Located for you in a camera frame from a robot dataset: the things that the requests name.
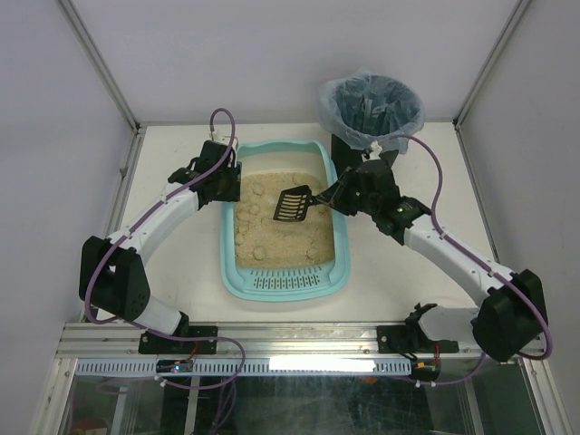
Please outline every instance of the litter box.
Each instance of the litter box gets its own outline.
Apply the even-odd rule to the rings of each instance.
[[[272,172],[305,172],[324,188],[336,180],[336,170],[323,144],[315,140],[271,140],[241,144],[237,158],[242,178]],[[236,262],[234,203],[221,213],[221,275],[233,295],[261,302],[303,301],[340,290],[351,274],[351,258],[344,215],[332,211],[334,260],[316,266],[250,268]]]

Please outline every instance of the metal frame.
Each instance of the metal frame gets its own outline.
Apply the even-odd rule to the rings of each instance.
[[[459,111],[454,121],[456,124],[461,125],[468,116],[469,110],[473,106],[475,100],[478,98],[479,92],[481,91],[483,85],[487,81],[494,67],[498,63],[501,54],[508,46],[509,41],[514,35],[514,32],[516,31],[520,22],[522,21],[522,18],[526,15],[526,12],[529,9],[532,2],[533,0],[518,0],[516,6],[512,10],[509,18],[507,19],[506,24],[504,25],[503,29],[501,29],[498,39],[494,43],[491,52],[489,52],[488,58],[483,63],[481,70],[479,70],[478,78],[476,79],[476,81],[471,86],[471,89],[469,90],[468,96],[463,102],[461,110]]]
[[[57,358],[54,360],[48,383],[44,389],[41,408],[34,419],[31,432],[34,435],[59,433],[73,386],[76,364],[76,358]]]
[[[135,118],[135,115],[133,114],[131,107],[129,107],[127,100],[125,100],[119,85],[113,78],[107,63],[102,58],[101,52],[99,52],[97,45],[92,40],[91,34],[89,34],[89,31],[84,25],[84,22],[82,21],[76,7],[74,7],[73,2],[71,0],[56,0],[56,3],[60,6],[64,18],[66,18],[66,21],[71,26],[72,31],[79,41],[79,44],[86,52],[94,71],[101,79],[103,86],[111,96],[112,100],[117,106],[117,109],[119,109],[119,112],[125,121],[129,124],[131,130],[137,133],[139,131],[139,122]]]
[[[129,104],[125,100],[118,84],[115,82],[109,67],[103,60],[96,44],[84,25],[73,0],[56,0],[63,15],[77,36],[79,43],[86,52],[95,72],[107,92],[115,102],[121,115],[130,125],[133,138],[125,160],[120,169],[121,177],[111,208],[111,218],[105,228],[105,235],[110,234],[121,225],[122,215],[127,203],[131,182],[140,155],[145,130],[140,128]],[[462,105],[454,123],[458,134],[459,145],[468,169],[468,174],[474,188],[479,211],[483,217],[488,240],[492,246],[494,257],[498,259],[493,237],[489,231],[486,210],[481,201],[481,193],[477,178],[473,172],[469,153],[461,135],[462,123],[477,100],[485,82],[505,51],[509,40],[516,31],[532,0],[519,0],[512,14],[502,29],[493,49],[481,68],[468,97]],[[376,343],[377,324],[218,324],[220,334],[237,338],[246,348],[248,357],[264,358],[273,354],[331,354],[357,358],[379,358],[393,355],[378,354]],[[137,354],[140,331],[126,324],[109,324],[94,326],[91,324],[67,324],[59,343],[56,358],[51,369],[43,400],[37,412],[33,432],[48,435],[58,433],[63,424],[63,415],[67,409],[67,400],[73,385],[73,376],[79,358],[149,358]],[[237,349],[229,343],[220,343],[217,347],[217,357],[237,358]],[[480,350],[461,345],[457,355],[442,355],[443,359],[475,358]],[[530,362],[520,360],[522,370],[527,379],[530,397],[534,398],[539,419],[544,425],[546,434],[572,433],[566,417],[562,401],[558,395],[554,379],[546,362]],[[475,394],[469,393],[466,386],[466,400],[473,413],[477,408]],[[482,433],[479,424],[474,422],[474,433]]]
[[[376,326],[390,323],[200,323],[216,325],[219,335],[235,338],[246,350],[247,358],[269,358],[281,354],[323,354],[344,358],[381,359],[400,356],[379,353]],[[138,354],[141,331],[128,324],[67,324],[56,351],[57,358],[141,358]],[[541,352],[541,343],[533,343],[528,352]],[[459,353],[444,354],[445,359],[478,358],[481,350],[459,344]],[[229,342],[218,342],[217,353],[199,358],[239,358],[239,350]],[[430,353],[420,353],[430,358]],[[167,355],[179,358],[180,355]]]

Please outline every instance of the purple cable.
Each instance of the purple cable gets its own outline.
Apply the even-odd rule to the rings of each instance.
[[[431,157],[433,158],[433,161],[435,162],[435,166],[437,166],[439,180],[437,183],[437,190],[435,191],[435,196],[433,197],[433,202],[431,203],[431,221],[433,222],[433,226],[435,227],[437,232],[445,240],[447,240],[452,246],[454,246],[456,249],[458,249],[458,251],[461,252],[464,256],[471,259],[474,263],[476,263],[479,267],[481,267],[483,270],[485,270],[488,274],[491,274],[494,278],[496,278],[501,284],[505,285],[512,292],[514,292],[516,294],[516,296],[519,297],[522,300],[522,302],[527,306],[527,308],[529,308],[529,310],[532,312],[532,314],[536,318],[537,322],[540,324],[540,327],[542,328],[542,333],[544,333],[544,336],[546,338],[546,349],[545,349],[544,353],[542,355],[535,356],[535,355],[528,355],[526,353],[520,352],[520,353],[518,353],[518,355],[523,356],[525,358],[528,358],[530,360],[537,360],[537,361],[545,360],[546,358],[549,358],[549,356],[552,354],[552,351],[554,349],[552,334],[550,333],[550,330],[547,326],[546,320],[544,320],[544,316],[542,316],[542,314],[539,312],[539,310],[536,308],[536,306],[534,304],[532,304],[532,302],[526,297],[526,295],[524,295],[522,293],[522,291],[519,290],[515,285],[513,285],[508,279],[506,279],[504,276],[500,275],[497,272],[493,272],[493,269],[485,261],[483,261],[480,258],[478,258],[477,256],[475,256],[471,251],[469,251],[467,248],[465,248],[457,240],[455,240],[454,238],[445,234],[445,231],[443,230],[439,221],[437,220],[437,203],[439,202],[439,196],[441,195],[441,190],[443,189],[443,169],[441,167],[439,159],[437,158],[437,156],[435,155],[433,150],[430,148],[429,145],[427,145],[422,140],[417,139],[414,136],[410,136],[408,134],[395,134],[395,135],[390,137],[390,139],[399,139],[399,138],[404,138],[404,139],[413,140],[413,141],[417,142],[431,155]]]
[[[478,364],[473,368],[473,370],[471,372],[469,372],[465,376],[458,378],[458,379],[454,379],[452,381],[434,382],[433,385],[444,387],[444,386],[449,386],[449,385],[457,385],[458,383],[468,381],[469,379],[474,377],[479,372],[479,369],[481,369],[481,367],[483,367],[483,364],[485,363],[485,361],[486,361],[486,355],[485,355],[485,353],[482,353],[481,356],[479,356]],[[406,381],[406,382],[417,383],[417,381],[415,381],[413,379],[409,379],[409,378],[398,378],[398,379],[401,379],[402,381]],[[419,381],[419,385],[431,386],[431,382]]]
[[[211,434],[218,432],[219,428],[221,428],[226,423],[226,421],[227,421],[227,419],[229,419],[229,416],[231,415],[232,411],[234,410],[234,408],[236,408],[236,398],[237,398],[236,383],[235,382],[231,383],[229,393],[227,394],[226,400],[223,403],[221,403],[221,400],[223,397],[222,392],[219,394],[220,404],[217,406],[216,417],[214,418],[214,421],[211,424],[211,429],[209,431],[209,433],[211,433]],[[230,398],[231,398],[232,402],[229,405],[229,409],[227,410],[226,416],[221,421],[218,421],[219,417],[221,417],[221,414],[224,412],[224,409],[226,408],[226,405],[229,402]]]
[[[201,180],[207,178],[209,175],[211,175],[212,173],[214,173],[230,156],[230,153],[233,149],[233,145],[234,145],[234,141],[235,141],[235,137],[236,137],[236,123],[234,121],[234,117],[231,114],[231,112],[228,109],[224,109],[224,108],[218,108],[215,109],[213,111],[213,113],[211,114],[211,117],[209,118],[209,130],[211,132],[215,131],[214,128],[214,119],[216,118],[216,115],[220,112],[224,112],[230,121],[231,124],[231,135],[229,137],[229,143],[227,144],[227,148],[226,148],[226,152],[224,153],[223,156],[221,156],[221,158],[217,161],[217,163],[212,166],[208,171],[204,172],[203,174],[198,175],[197,177],[195,177],[193,180],[187,182],[186,184],[184,184],[183,186],[180,186],[179,188],[176,188],[175,190],[173,190],[172,192],[170,192],[167,195],[167,199],[171,199],[173,197],[175,197],[176,195],[178,195],[180,192],[182,192],[185,189],[189,189],[191,186],[199,183]],[[157,203],[155,203],[149,210],[147,210],[143,216],[140,217],[140,219],[131,227],[129,228],[129,232],[133,233],[135,232],[141,225],[143,225],[143,223],[145,221],[147,221],[147,219],[149,219],[151,217],[151,215],[153,213],[155,213],[161,206],[164,205],[163,201],[159,201]],[[122,236],[119,238],[119,240],[117,240],[110,248],[109,250],[105,253],[105,255],[102,257],[101,261],[99,262],[99,264],[97,265],[97,267],[95,268],[94,272],[92,273],[91,279],[89,281],[89,284],[87,285],[87,291],[85,293],[84,296],[84,313],[87,317],[87,319],[89,319],[90,322],[94,323],[94,324],[108,324],[114,320],[117,320],[119,317],[117,316],[113,316],[110,317],[108,319],[105,320],[97,320],[91,313],[91,295],[92,295],[92,290],[94,288],[95,283],[97,282],[97,278],[99,277],[99,275],[101,274],[102,269],[107,265],[107,262],[109,261],[109,258],[111,258],[111,255],[113,252],[115,252],[115,250],[125,241],[127,240],[127,238],[125,236]],[[128,322],[129,324],[132,324],[133,326],[136,326],[140,329],[147,329],[145,326],[141,325],[141,324],[137,324],[135,322]],[[237,340],[234,340],[233,338],[227,338],[227,337],[175,337],[173,335],[168,335],[166,333],[162,333],[159,331],[155,331],[152,329],[149,329],[149,332],[151,334],[155,334],[158,337],[161,338],[165,338],[168,340],[173,340],[176,342],[205,342],[205,341],[209,341],[209,340],[217,340],[217,341],[223,341],[223,342],[230,342],[235,344],[241,354],[242,354],[242,361],[239,364],[239,368],[236,370],[236,372],[229,378],[227,378],[225,381],[217,383],[215,385],[208,385],[208,386],[204,386],[204,387],[192,387],[192,386],[185,386],[185,385],[180,385],[178,383],[169,381],[165,378],[161,378],[163,379],[163,381],[167,384],[167,385],[171,385],[177,388],[180,388],[182,390],[211,390],[213,388],[219,388],[223,385],[227,385],[228,383],[232,382],[234,379],[236,379],[236,377],[242,372],[242,369],[244,368],[244,363],[246,362],[246,352],[244,351],[244,348],[242,347],[242,345],[240,344],[240,342],[238,342]]]

